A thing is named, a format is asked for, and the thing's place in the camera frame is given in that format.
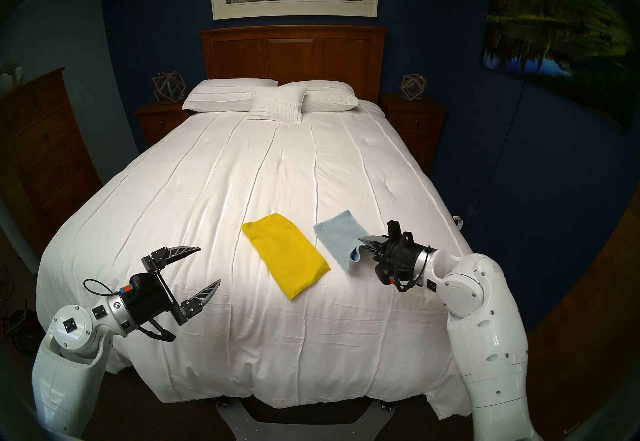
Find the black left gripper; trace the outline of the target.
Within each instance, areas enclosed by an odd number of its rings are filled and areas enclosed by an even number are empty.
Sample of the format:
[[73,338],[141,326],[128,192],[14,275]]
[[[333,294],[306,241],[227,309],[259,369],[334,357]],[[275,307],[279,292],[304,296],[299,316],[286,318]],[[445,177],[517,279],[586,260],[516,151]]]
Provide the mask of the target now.
[[160,274],[167,265],[198,251],[201,251],[200,247],[162,247],[142,258],[141,261],[148,273],[133,275],[129,284],[120,288],[120,299],[138,330],[146,332],[147,329],[143,325],[150,323],[157,331],[164,332],[165,329],[155,318],[165,312],[169,312],[177,324],[182,326],[209,303],[217,292],[221,279],[209,284],[179,305]]

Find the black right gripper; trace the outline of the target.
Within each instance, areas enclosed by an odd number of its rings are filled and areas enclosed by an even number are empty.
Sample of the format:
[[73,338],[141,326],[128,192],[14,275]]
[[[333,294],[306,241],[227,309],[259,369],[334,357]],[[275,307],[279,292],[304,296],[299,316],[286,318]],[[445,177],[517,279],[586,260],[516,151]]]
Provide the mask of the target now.
[[359,238],[377,263],[375,272],[379,281],[397,290],[422,287],[433,248],[416,243],[411,232],[401,232],[398,221],[387,222],[387,228],[387,235]]

